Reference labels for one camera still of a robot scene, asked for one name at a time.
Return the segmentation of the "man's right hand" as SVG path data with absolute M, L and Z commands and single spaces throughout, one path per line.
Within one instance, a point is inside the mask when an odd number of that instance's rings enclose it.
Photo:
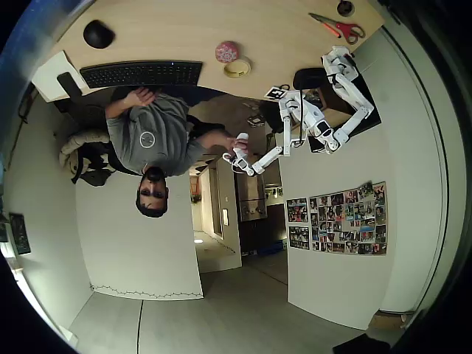
M 248 154 L 248 143 L 249 137 L 247 135 L 239 137 L 227 137 L 224 142 L 224 147 L 227 149 L 227 152 L 230 156 L 235 156 L 236 151 L 242 154 Z

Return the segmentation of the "man's left hand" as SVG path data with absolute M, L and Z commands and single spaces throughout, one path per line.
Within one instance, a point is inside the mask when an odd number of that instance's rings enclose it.
M 156 92 L 151 91 L 148 88 L 140 87 L 129 92 L 124 99 L 125 105 L 128 108 L 134 106 L 147 106 L 150 105 L 156 99 Z

